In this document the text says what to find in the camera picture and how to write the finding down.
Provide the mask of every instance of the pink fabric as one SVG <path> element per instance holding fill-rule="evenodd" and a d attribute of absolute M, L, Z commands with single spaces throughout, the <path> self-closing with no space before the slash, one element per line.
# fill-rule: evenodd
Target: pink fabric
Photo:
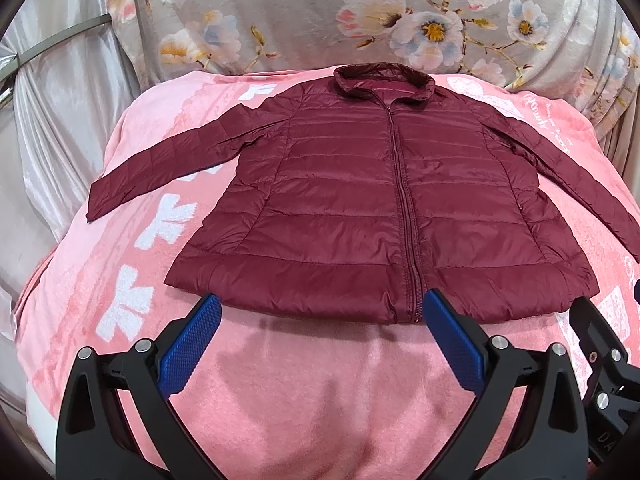
<path fill-rule="evenodd" d="M 194 128 L 237 104 L 333 68 L 271 75 L 193 72 L 137 99 L 107 147 L 106 171 L 162 138 Z M 465 75 L 437 84 L 485 101 L 532 124 L 585 167 L 628 211 L 640 211 L 589 122 L 564 101 L 512 95 Z M 176 254 L 234 175 L 235 161 L 138 197 L 87 225 L 78 212 L 39 283 L 19 305 L 18 355 L 31 384 L 57 417 L 78 349 L 128 349 L 154 338 L 197 297 L 162 283 Z M 594 298 L 627 346 L 640 350 L 640 310 L 633 299 L 639 266 L 601 222 L 541 177 L 586 252 L 601 293 Z M 565 342 L 584 389 L 588 366 L 567 314 L 486 327 L 515 345 L 545 349 Z M 145 455 L 159 457 L 129 398 L 127 415 Z M 226 308 L 220 329 L 185 390 L 172 404 L 195 439 L 230 479 L 411 479 L 433 459 L 459 423 L 471 394 L 459 388 L 428 330 L 282 319 Z M 517 403 L 486 459 L 508 436 Z"/>

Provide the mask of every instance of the jacket zipper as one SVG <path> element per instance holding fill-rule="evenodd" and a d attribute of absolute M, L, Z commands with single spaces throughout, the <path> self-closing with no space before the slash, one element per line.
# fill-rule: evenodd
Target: jacket zipper
<path fill-rule="evenodd" d="M 404 227 L 404 250 L 406 251 L 407 259 L 409 260 L 409 281 L 412 297 L 412 321 L 414 323 L 417 323 L 422 319 L 422 281 L 420 280 L 420 270 L 415 254 L 414 229 L 411 221 L 409 192 L 404 188 L 404 181 L 402 179 L 399 153 L 400 148 L 398 146 L 398 138 L 396 136 L 396 126 L 394 124 L 393 112 L 391 111 L 391 108 L 389 106 L 386 106 L 384 102 L 382 102 L 381 100 L 380 102 L 386 109 L 386 115 L 389 120 L 389 126 L 391 129 L 391 144 L 394 150 L 394 169 L 396 171 L 396 182 L 398 183 L 400 204 L 402 208 L 402 225 Z"/>

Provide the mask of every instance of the maroon puffer jacket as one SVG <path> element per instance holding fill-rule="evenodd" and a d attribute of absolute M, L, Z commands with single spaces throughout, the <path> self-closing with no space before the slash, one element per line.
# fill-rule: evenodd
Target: maroon puffer jacket
<path fill-rule="evenodd" d="M 437 287 L 484 322 L 565 310 L 598 283 L 536 171 L 640 256 L 633 217 L 545 137 L 398 64 L 345 66 L 165 139 L 92 185 L 87 218 L 239 152 L 165 279 L 232 306 L 412 322 Z"/>

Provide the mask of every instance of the jacket's left sleeve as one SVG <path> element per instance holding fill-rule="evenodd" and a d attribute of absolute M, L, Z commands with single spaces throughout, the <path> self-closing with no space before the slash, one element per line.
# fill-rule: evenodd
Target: jacket's left sleeve
<path fill-rule="evenodd" d="M 236 105 L 204 126 L 136 153 L 92 184 L 87 220 L 100 218 L 174 178 L 231 160 L 243 146 L 263 137 L 270 126 L 290 119 L 300 107 L 302 95 L 302 86 L 298 84 L 265 99 L 258 108 Z"/>
<path fill-rule="evenodd" d="M 598 218 L 640 262 L 640 226 L 625 207 L 591 173 L 559 150 L 532 126 L 504 117 L 492 106 L 460 96 L 485 127 L 503 138 L 514 153 L 526 158 L 538 173 L 558 184 Z"/>

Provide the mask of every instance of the jacket collar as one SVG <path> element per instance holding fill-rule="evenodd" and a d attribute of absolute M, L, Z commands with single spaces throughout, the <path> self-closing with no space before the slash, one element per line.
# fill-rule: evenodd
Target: jacket collar
<path fill-rule="evenodd" d="M 334 70 L 334 79 L 340 89 L 349 95 L 370 97 L 370 92 L 358 87 L 358 80 L 403 81 L 415 87 L 415 94 L 404 97 L 414 101 L 426 101 L 435 90 L 433 77 L 399 63 L 367 63 L 345 65 Z"/>

